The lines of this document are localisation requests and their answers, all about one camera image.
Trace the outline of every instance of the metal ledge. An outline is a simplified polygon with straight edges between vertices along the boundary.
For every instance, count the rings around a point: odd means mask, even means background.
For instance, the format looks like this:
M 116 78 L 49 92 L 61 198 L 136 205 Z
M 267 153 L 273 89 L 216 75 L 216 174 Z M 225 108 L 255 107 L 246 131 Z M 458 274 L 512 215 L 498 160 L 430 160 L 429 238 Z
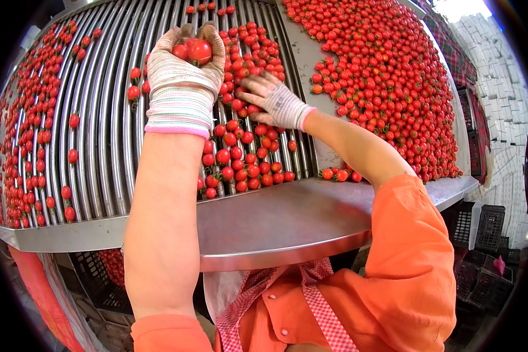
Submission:
M 442 211 L 478 186 L 464 176 L 429 182 L 426 189 Z M 201 270 L 270 268 L 364 246 L 370 241 L 362 232 L 370 229 L 373 197 L 373 187 L 365 182 L 304 179 L 198 203 Z M 227 215 L 244 220 L 232 229 Z M 127 216 L 119 216 L 43 228 L 0 226 L 0 239 L 24 252 L 119 248 L 126 222 Z

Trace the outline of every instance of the work glove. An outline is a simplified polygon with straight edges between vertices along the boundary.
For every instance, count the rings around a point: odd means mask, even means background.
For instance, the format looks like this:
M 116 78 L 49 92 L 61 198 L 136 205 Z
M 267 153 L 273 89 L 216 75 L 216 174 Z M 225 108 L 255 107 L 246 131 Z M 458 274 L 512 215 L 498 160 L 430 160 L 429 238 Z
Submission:
M 150 109 L 145 132 L 189 133 L 209 138 L 213 126 L 213 104 L 225 78 L 225 47 L 212 22 L 197 32 L 211 45 L 212 60 L 195 67 L 171 54 L 172 48 L 191 38 L 192 26 L 174 27 L 164 34 L 151 52 L 148 82 Z
M 292 93 L 288 87 L 268 71 L 260 76 L 250 75 L 240 85 L 251 93 L 239 92 L 237 97 L 266 110 L 253 113 L 251 119 L 270 126 L 293 128 L 303 131 L 305 119 L 315 110 Z

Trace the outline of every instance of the white striped glove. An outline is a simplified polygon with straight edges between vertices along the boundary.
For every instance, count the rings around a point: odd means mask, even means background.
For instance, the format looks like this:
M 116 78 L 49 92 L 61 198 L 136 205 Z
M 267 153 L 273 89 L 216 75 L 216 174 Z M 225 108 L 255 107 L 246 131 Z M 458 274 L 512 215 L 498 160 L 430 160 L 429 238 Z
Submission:
M 178 42 L 191 37 L 192 27 L 174 27 L 156 43 L 148 58 L 148 82 L 151 86 L 150 109 L 145 132 L 189 133 L 209 138 L 213 104 L 223 83 L 225 47 L 212 23 L 197 33 L 211 44 L 212 61 L 201 68 L 172 55 Z
M 316 109 L 302 102 L 282 81 L 267 71 L 262 72 L 262 76 L 250 75 L 240 84 L 252 94 L 239 92 L 237 97 L 267 111 L 251 114 L 251 119 L 261 123 L 303 131 L 305 119 Z

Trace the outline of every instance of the orange shirt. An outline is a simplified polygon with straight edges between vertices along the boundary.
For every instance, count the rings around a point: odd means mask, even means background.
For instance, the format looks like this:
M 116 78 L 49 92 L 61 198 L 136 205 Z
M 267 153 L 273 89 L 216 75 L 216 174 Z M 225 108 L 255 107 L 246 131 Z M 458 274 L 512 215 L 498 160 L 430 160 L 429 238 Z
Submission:
M 361 352 L 443 351 L 456 324 L 454 252 L 420 179 L 400 175 L 380 187 L 372 234 L 365 277 L 343 269 L 317 287 Z M 298 270 L 288 270 L 254 301 L 239 334 L 244 351 L 280 352 L 292 343 L 329 347 Z M 132 336 L 136 352 L 211 351 L 197 320 L 182 315 L 137 320 Z M 222 350 L 217 331 L 215 346 Z

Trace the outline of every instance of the shirt sleeve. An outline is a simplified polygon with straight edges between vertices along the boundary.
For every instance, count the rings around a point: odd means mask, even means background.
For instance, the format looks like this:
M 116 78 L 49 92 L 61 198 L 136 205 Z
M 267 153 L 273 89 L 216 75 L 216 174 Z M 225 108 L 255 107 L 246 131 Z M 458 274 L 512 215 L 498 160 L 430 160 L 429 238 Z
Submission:
M 153 315 L 131 327 L 135 352 L 210 352 L 211 343 L 192 317 L 177 314 Z
M 420 179 L 399 175 L 380 187 L 372 237 L 356 289 L 386 342 L 396 350 L 443 351 L 456 324 L 454 250 Z

